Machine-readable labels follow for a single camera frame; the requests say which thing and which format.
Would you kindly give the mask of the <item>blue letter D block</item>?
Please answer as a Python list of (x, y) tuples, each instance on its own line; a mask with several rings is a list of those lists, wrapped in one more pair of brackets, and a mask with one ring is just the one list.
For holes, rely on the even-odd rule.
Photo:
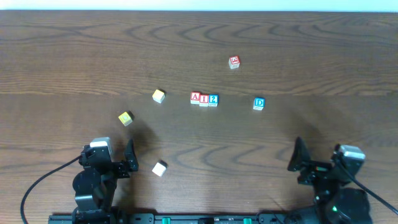
[(258, 98), (256, 97), (253, 101), (253, 109), (254, 110), (258, 110), (258, 111), (262, 111), (265, 107), (265, 99), (264, 98)]

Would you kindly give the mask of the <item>red letter A block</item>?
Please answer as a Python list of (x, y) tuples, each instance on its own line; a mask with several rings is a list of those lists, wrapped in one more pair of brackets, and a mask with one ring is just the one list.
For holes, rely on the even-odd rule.
[(190, 94), (190, 103), (193, 105), (199, 105), (200, 104), (200, 92), (193, 91)]

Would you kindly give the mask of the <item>red letter I block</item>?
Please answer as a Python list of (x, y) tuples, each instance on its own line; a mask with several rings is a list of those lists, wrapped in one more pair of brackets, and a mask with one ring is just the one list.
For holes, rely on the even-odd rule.
[(199, 106), (208, 107), (209, 106), (209, 95), (200, 95)]

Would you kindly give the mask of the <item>blue number 2 block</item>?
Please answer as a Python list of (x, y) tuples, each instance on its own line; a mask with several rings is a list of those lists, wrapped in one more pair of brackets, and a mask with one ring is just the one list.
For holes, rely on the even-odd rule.
[(208, 99), (208, 106), (209, 107), (217, 107), (219, 102), (219, 96), (218, 95), (209, 95)]

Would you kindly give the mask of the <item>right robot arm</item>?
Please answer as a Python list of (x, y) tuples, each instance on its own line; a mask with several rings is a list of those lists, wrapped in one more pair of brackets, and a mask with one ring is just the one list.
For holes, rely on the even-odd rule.
[(287, 170), (300, 172), (297, 182), (313, 187), (314, 205), (290, 212), (285, 223), (372, 223), (368, 194), (349, 188), (366, 156), (356, 146), (335, 146), (331, 162), (314, 161), (302, 138), (295, 140)]

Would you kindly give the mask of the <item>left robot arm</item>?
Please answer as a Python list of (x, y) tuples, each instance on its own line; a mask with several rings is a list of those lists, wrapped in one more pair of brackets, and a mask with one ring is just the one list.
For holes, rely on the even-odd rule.
[(123, 160), (114, 162), (111, 154), (109, 137), (96, 138), (83, 146), (78, 160), (83, 171), (73, 180), (77, 204), (73, 223), (129, 223), (129, 215), (112, 204), (118, 180), (138, 171), (134, 141), (127, 142)]

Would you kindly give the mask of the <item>plain cream wooden block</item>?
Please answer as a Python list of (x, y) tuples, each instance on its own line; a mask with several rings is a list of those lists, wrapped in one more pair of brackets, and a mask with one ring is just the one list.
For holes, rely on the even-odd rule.
[(162, 162), (162, 161), (159, 161), (159, 162), (157, 162), (156, 165), (153, 167), (152, 172), (153, 172), (155, 175), (157, 175), (157, 176), (159, 176), (159, 177), (162, 177), (162, 176), (164, 175), (164, 173), (165, 173), (166, 170), (167, 170), (167, 164), (164, 163), (164, 162)]

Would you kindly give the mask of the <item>yellow block lower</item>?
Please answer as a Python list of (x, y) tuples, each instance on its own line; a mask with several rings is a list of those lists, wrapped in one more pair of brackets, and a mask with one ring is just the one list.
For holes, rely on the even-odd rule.
[(130, 111), (125, 111), (118, 118), (124, 126), (129, 126), (134, 120), (134, 115)]

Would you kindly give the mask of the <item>yellow block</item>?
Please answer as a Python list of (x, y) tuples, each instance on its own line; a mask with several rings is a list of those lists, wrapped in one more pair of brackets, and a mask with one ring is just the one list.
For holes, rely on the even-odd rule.
[(152, 99), (157, 103), (162, 103), (165, 99), (165, 93), (162, 90), (156, 89), (152, 95)]
[(118, 118), (124, 126), (129, 126), (134, 120), (134, 115), (130, 111), (125, 111)]

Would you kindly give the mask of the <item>yellow block upper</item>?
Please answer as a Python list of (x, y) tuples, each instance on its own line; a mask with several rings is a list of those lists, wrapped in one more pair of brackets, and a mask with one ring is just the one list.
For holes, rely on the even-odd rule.
[(152, 95), (152, 99), (157, 103), (162, 103), (165, 99), (165, 93), (162, 90), (156, 89)]

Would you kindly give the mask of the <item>red picture block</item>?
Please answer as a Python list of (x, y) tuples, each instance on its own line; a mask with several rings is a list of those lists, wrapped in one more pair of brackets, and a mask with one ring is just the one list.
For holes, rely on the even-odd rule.
[(235, 68), (239, 68), (241, 61), (239, 59), (239, 56), (236, 55), (236, 56), (230, 57), (228, 60), (228, 63), (229, 63), (230, 69), (235, 69)]

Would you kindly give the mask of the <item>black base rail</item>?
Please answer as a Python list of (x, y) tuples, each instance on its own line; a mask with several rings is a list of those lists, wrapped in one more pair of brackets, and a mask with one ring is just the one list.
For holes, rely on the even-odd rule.
[(153, 215), (135, 213), (114, 218), (109, 223), (124, 224), (274, 224), (318, 223), (315, 215), (292, 215), (261, 213), (259, 215)]

